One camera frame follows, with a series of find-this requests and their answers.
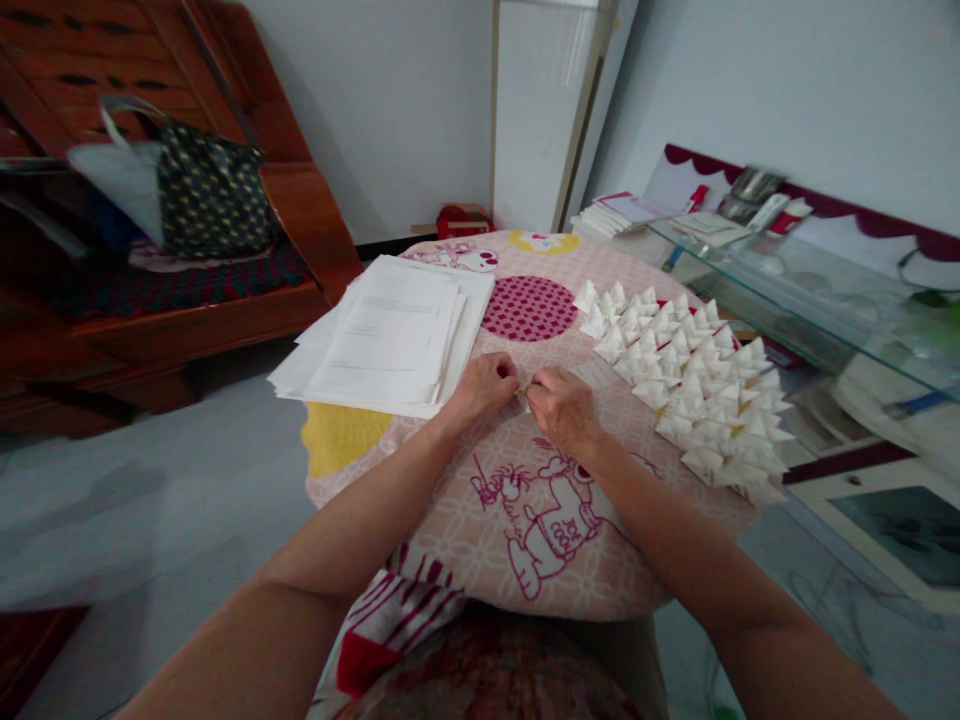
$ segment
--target hand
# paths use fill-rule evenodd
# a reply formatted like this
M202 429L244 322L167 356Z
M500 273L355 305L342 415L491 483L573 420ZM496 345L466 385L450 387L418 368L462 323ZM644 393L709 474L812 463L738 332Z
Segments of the hand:
M574 457L604 434L590 386L563 368L543 368L534 375L527 400L540 431Z
M444 409L452 416L473 421L484 413L499 410L520 388L517 366L505 352L473 358Z

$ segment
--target handbag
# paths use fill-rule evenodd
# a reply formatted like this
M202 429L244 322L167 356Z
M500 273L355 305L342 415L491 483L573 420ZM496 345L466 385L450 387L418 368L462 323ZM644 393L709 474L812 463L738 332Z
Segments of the handbag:
M75 145L67 152L67 161L133 220L148 238L162 246L157 161L163 146L159 142L128 143L110 117L111 112L121 110L165 118L153 105L137 98L101 98L100 114L112 144Z
M118 110L159 116L163 120L159 142L132 147L110 117ZM104 97L100 111L107 134L128 164L133 164L135 156L142 169L155 158L153 187L160 240L147 227L141 228L164 252L194 260L233 259L257 255L269 247L274 235L273 217L260 181L264 155L259 148L210 135L138 98ZM144 145L158 145L159 150L139 147ZM97 173L101 181L103 165L101 162ZM98 183L94 184L104 191ZM152 205L146 212L145 194L138 195L138 200L136 209L148 222L155 222ZM120 202L114 202L126 212ZM131 219L139 224L136 217Z

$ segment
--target round table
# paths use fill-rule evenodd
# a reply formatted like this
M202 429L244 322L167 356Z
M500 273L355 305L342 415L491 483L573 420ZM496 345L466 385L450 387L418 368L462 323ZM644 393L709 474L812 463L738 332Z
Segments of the round table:
M501 231L425 242L404 257L497 278L473 354L503 350L526 384L548 365L571 369L594 388L603 426L638 463L730 535L758 511L728 489L708 488L658 435L656 415L579 332L574 293L619 280L629 298L649 286L661 300L688 291L668 275L574 235ZM688 293L692 307L699 301ZM399 448L424 423L330 405L310 405L307 491L322 507ZM533 417L503 412L478 423L444 469L427 513L387 569L442 584L508 610L581 620L624 620L670 600L630 542L609 499L577 461L544 438Z

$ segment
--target red circle pattern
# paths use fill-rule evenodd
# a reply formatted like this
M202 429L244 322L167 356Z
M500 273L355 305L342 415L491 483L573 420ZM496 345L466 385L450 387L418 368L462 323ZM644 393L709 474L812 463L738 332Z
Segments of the red circle pattern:
M561 335L577 319L573 293L536 275L500 278L481 327L514 342L539 342Z

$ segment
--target bag handle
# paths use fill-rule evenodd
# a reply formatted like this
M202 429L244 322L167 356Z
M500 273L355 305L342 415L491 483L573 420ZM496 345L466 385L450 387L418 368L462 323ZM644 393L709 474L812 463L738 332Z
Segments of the bag handle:
M130 143L127 142L126 138L120 134L120 131L117 130L117 125L113 122L111 117L112 113L122 112L124 110L129 110L130 112L138 112L143 115L152 115L153 117L160 118L161 120L166 120L167 116L161 110L158 110L154 105L151 105L146 100L141 100L138 97L133 95L103 95L100 97L100 117L103 120L103 127L106 128L107 135L110 136L110 139L116 145L119 145L124 150L131 150Z

